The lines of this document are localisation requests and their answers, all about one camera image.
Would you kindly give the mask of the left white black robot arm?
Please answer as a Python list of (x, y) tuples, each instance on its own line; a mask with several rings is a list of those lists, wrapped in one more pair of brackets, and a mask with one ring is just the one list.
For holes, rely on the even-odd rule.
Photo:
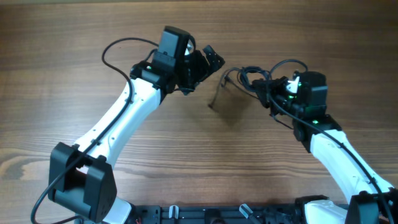
[(192, 93), (223, 65), (212, 47), (198, 50), (190, 33), (165, 27), (160, 42), (124, 75), (123, 92), (93, 128), (72, 145), (54, 147), (43, 198), (72, 211), (76, 223), (139, 223), (135, 206), (117, 196), (113, 170), (121, 151), (167, 95)]

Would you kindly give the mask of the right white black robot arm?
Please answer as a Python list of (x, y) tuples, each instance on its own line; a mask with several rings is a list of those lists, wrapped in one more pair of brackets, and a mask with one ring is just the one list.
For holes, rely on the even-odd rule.
[(261, 104), (292, 118), (297, 141), (318, 159), (333, 177), (348, 203), (335, 205), (322, 195), (301, 198), (304, 223), (397, 223), (397, 189), (378, 175), (350, 144), (343, 128), (326, 113), (328, 86), (318, 72), (295, 72), (254, 80), (250, 87)]

